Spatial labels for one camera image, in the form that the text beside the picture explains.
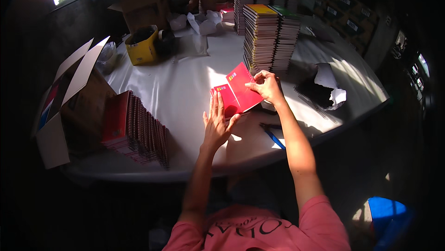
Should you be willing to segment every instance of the yellow container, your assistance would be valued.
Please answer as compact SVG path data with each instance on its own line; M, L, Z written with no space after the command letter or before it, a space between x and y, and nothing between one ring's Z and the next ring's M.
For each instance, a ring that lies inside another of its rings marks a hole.
M147 39L132 44L134 36L141 35L142 32L153 31L153 34ZM150 25L147 28L140 29L125 41L125 47L127 48L128 56L130 57L131 64L138 65L147 62L152 62L156 59L156 51L154 49L154 41L158 39L158 27L156 25Z

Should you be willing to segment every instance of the yellow notebook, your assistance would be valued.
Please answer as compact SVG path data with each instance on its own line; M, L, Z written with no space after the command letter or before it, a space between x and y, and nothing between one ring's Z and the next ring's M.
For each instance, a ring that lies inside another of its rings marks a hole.
M272 9L265 5L246 5L249 9L253 10L256 14L277 14Z

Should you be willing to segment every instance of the pink t-shirt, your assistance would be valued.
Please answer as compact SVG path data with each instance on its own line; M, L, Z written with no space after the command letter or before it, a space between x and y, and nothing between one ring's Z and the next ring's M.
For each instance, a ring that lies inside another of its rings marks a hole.
M178 222L163 251L350 250L348 234L326 196L304 204L299 227L267 209L233 205L208 219L207 227Z

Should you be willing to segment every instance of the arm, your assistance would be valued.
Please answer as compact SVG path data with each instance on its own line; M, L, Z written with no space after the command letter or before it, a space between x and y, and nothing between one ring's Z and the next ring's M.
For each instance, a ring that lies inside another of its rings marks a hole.
M287 161L294 179L295 194L301 212L309 199L324 195L315 170L314 153L280 90L279 79L275 74L261 70L254 76L254 80L256 83L247 83L246 86L272 103L280 116Z
M187 11L192 11L197 8L199 4L199 0L190 0L189 4L187 5Z
M224 144L231 134L234 124L240 115L234 115L226 126L224 120L224 102L221 94L210 99L209 115L203 114L206 127L204 142L199 148L199 156L188 182L182 212L178 221L194 222L202 226L209 197L210 178L212 176L212 161L218 148Z

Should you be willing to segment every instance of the open cardboard box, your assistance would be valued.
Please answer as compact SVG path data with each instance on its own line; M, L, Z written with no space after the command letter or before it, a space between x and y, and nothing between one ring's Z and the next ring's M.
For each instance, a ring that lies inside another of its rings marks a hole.
M169 27L166 19L170 13L168 0L120 0L108 9L123 13L131 34L150 25L158 26L159 30Z
M90 50L92 39L71 54L60 66L53 85L44 93L32 136L36 137L45 168L70 162L67 137L73 129L99 145L105 100L116 95L94 68L109 37Z

